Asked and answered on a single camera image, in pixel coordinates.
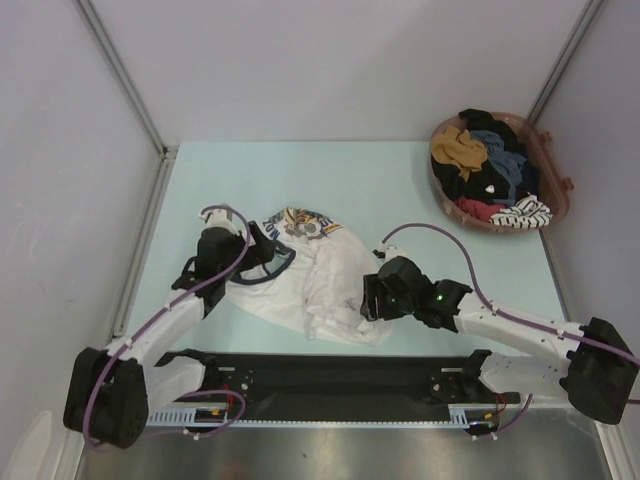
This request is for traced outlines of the white graphic tank top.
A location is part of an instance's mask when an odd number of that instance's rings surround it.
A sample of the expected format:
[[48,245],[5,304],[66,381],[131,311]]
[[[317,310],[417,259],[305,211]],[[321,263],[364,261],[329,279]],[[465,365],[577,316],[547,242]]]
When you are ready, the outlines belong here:
[[363,278],[377,264],[354,233],[298,207],[286,207],[258,226],[275,242],[274,259],[230,280],[229,302],[310,339],[378,345],[391,335],[390,324],[370,322],[360,313]]

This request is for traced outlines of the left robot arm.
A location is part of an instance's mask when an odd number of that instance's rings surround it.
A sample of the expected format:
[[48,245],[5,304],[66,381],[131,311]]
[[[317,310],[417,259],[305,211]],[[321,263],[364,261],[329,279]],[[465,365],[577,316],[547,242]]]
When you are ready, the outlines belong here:
[[142,435],[151,415],[174,402],[220,397],[246,406],[242,394],[225,387],[214,355],[170,348],[224,298],[227,284],[270,263],[283,251],[255,222],[227,205],[200,213],[205,227],[196,253],[170,287],[164,305],[137,331],[75,358],[63,412],[64,426],[87,446],[126,449]]

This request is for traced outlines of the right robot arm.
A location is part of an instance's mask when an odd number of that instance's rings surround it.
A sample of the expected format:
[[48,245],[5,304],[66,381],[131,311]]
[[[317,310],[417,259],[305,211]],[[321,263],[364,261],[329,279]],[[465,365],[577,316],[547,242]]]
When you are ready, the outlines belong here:
[[469,399],[484,401],[494,392],[560,398],[595,421],[620,423],[639,360],[611,323],[528,318],[487,299],[477,286],[430,280],[395,247],[378,255],[384,260],[380,269],[363,278],[360,311],[366,320],[411,316],[431,329],[484,337],[520,351],[519,357],[473,353],[470,370],[461,376]]

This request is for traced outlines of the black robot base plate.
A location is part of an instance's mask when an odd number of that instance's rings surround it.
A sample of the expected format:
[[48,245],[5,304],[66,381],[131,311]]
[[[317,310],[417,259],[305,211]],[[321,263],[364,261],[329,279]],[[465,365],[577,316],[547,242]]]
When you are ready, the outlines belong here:
[[386,357],[223,354],[185,349],[164,354],[164,366],[181,356],[206,367],[203,390],[228,389],[249,406],[313,410],[382,407],[416,411],[420,405],[517,405],[517,392],[495,393],[470,375],[467,357]]

